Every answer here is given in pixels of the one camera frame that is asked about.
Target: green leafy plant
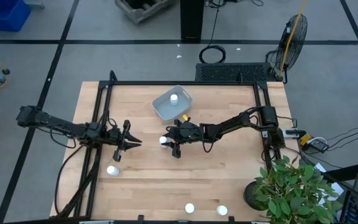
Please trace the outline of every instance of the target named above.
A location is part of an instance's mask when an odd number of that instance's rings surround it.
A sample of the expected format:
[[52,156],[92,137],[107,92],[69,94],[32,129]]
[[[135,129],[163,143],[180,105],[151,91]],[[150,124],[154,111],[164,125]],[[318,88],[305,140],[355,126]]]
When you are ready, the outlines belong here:
[[271,223],[333,223],[336,210],[342,205],[330,201],[328,197],[338,197],[331,184],[323,180],[320,171],[300,161],[298,168],[290,163],[287,156],[274,161],[274,169],[269,173],[260,168],[261,177],[257,177],[252,193],[255,204],[267,209],[266,218]]

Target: wooden tabletop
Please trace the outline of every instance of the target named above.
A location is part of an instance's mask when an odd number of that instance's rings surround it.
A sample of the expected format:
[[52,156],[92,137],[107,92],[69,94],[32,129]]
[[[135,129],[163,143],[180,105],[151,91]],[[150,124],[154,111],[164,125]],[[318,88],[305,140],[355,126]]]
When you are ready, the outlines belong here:
[[[91,121],[97,87],[98,82],[83,82],[74,123]],[[220,123],[255,106],[251,86],[183,87],[193,98],[193,105],[186,115],[195,124]],[[200,142],[184,144],[181,158],[174,158],[170,148],[159,146],[158,139],[166,133],[167,125],[162,124],[152,107],[152,101],[171,88],[113,87],[110,117],[120,128],[124,120],[129,119],[131,134],[143,143],[141,147],[122,152],[121,162],[112,159],[115,146],[103,146],[92,219],[136,220],[138,215],[144,215],[146,220],[216,221],[227,220],[228,215],[233,215],[236,221],[263,220],[259,215],[265,212],[253,210],[242,199],[247,184],[260,175],[260,167],[265,167],[260,158],[263,149],[260,133],[251,128],[238,129],[223,136],[210,153],[204,152]],[[268,92],[277,114],[290,117],[283,84],[268,83]],[[281,128],[292,126],[288,119],[278,121]],[[286,145],[297,149],[295,140],[286,139]],[[67,149],[65,159],[73,151]],[[281,152],[289,158],[296,157],[294,152],[286,149]],[[62,172],[58,193],[60,210],[78,188],[84,154],[85,150],[81,150]],[[106,169],[111,165],[119,168],[119,176],[108,175]],[[82,214],[87,198],[88,192],[84,195]],[[195,206],[194,213],[185,212],[187,203]],[[219,205],[227,207],[228,215],[218,215],[216,208]]]

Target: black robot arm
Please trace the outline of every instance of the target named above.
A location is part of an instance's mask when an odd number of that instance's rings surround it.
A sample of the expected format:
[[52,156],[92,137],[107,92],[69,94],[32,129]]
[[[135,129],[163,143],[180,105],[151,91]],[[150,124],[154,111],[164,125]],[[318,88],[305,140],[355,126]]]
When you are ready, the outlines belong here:
[[[260,124],[250,122],[250,117],[253,113],[260,114]],[[179,120],[174,121],[172,127],[167,127],[167,134],[165,137],[171,138],[174,142],[163,143],[165,146],[170,146],[172,156],[180,158],[180,145],[184,143],[205,142],[214,143],[222,138],[224,134],[235,131],[239,128],[253,128],[257,131],[262,131],[270,140],[272,147],[281,148],[285,146],[283,133],[278,128],[278,120],[275,108],[272,106],[260,106],[249,108],[239,115],[223,121],[219,124],[200,124],[197,126],[190,122],[190,118],[185,122]]]
[[128,120],[124,121],[122,132],[117,125],[113,125],[110,130],[107,130],[105,125],[96,122],[73,124],[50,116],[36,106],[22,106],[16,120],[17,124],[24,128],[48,128],[51,135],[52,131],[58,131],[68,138],[77,139],[82,146],[97,147],[100,144],[118,146],[113,155],[117,162],[121,160],[121,151],[140,146],[133,142],[142,142],[130,134],[131,123]]

